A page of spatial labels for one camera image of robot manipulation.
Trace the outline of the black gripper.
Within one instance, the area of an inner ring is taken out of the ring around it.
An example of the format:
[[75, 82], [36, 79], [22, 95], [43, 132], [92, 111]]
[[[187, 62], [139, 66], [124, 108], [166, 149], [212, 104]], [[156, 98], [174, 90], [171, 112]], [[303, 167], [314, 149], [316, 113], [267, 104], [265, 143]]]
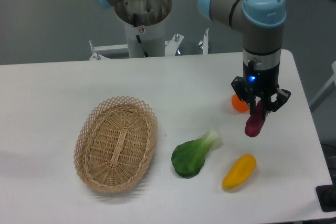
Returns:
[[290, 98], [291, 92], [278, 84], [281, 50], [267, 55], [243, 51], [243, 75], [236, 76], [231, 85], [238, 98], [249, 106], [249, 114], [256, 113], [256, 98], [262, 103], [262, 119], [276, 112]]

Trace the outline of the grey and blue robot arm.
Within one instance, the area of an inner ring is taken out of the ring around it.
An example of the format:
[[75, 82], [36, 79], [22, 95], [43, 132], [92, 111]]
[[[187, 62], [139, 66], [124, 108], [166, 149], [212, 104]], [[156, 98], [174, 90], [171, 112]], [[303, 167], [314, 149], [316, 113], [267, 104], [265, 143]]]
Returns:
[[[130, 57], [164, 54], [162, 32], [157, 30], [172, 9], [172, 0], [94, 0], [101, 8], [112, 7], [129, 32]], [[289, 99], [280, 89], [278, 74], [286, 0], [197, 0], [206, 18], [243, 35], [243, 76], [232, 81], [250, 114], [265, 118]]]

